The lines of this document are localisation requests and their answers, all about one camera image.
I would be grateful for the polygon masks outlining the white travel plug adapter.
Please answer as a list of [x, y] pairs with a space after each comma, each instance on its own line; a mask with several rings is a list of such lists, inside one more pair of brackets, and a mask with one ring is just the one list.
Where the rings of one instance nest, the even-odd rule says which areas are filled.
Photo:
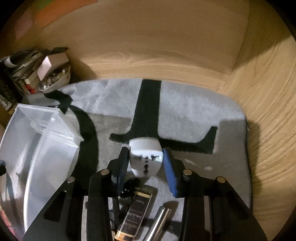
[[141, 137], [129, 141], [129, 162], [135, 177], [156, 176], [163, 158], [163, 149], [157, 138]]

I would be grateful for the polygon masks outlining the silver metal tube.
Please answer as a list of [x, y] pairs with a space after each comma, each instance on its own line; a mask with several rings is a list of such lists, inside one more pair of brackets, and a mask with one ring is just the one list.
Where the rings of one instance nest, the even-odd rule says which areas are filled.
[[158, 212], [156, 213], [156, 216], [154, 218], [154, 221], [149, 228], [148, 232], [146, 233], [143, 241], [155, 241], [158, 240], [163, 227], [166, 224], [167, 219], [169, 218], [171, 214], [171, 209], [161, 206], [158, 209]]

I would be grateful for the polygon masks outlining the clear plastic storage bin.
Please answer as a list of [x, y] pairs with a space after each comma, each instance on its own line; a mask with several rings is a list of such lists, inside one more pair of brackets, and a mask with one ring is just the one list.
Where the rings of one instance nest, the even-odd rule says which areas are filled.
[[1, 139], [1, 207], [18, 240], [71, 175], [83, 140], [60, 109], [17, 105]]

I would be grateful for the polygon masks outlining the small black round object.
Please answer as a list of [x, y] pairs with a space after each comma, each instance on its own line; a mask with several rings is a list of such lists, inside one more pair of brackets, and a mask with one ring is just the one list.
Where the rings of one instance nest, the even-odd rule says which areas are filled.
[[123, 185], [123, 190], [119, 194], [120, 198], [128, 198], [134, 194], [136, 188], [140, 185], [140, 180], [138, 178], [131, 178], [127, 180]]

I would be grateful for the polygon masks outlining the grey rug with black letters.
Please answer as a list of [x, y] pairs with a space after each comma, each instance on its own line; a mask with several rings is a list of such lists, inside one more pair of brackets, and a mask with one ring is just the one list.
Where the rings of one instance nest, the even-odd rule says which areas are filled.
[[252, 205], [246, 117], [229, 97], [192, 85], [157, 80], [90, 80], [28, 97], [57, 107], [83, 137], [71, 171], [72, 193], [57, 191], [26, 231], [25, 240], [81, 240], [89, 181], [132, 138], [157, 138], [198, 174], [222, 175]]

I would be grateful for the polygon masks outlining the black gold cosmetic box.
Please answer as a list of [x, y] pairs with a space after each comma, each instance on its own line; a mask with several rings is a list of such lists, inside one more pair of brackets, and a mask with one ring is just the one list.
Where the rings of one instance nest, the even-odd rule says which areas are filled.
[[137, 188], [126, 216], [117, 230], [115, 240], [134, 240], [145, 217], [152, 193]]

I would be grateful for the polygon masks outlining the white bowl of stones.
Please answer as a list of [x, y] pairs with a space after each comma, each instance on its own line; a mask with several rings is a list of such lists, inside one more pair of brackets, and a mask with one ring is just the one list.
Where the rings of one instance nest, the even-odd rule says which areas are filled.
[[70, 70], [70, 64], [55, 69], [39, 83], [39, 90], [43, 93], [50, 93], [68, 85], [71, 76]]

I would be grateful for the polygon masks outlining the pink white small box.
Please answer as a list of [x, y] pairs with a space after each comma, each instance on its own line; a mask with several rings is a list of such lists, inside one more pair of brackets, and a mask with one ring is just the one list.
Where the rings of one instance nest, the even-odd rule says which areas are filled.
[[42, 81], [52, 71], [69, 62], [66, 53], [52, 54], [45, 57], [41, 65], [37, 69], [37, 75]]

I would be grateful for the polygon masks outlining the stack of books and papers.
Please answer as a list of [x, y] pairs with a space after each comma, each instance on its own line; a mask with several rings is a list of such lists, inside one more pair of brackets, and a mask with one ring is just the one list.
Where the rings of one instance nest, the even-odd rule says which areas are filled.
[[39, 92], [41, 80], [37, 69], [46, 56], [66, 53], [67, 47], [54, 49], [25, 49], [1, 59], [1, 89], [14, 94], [35, 94]]

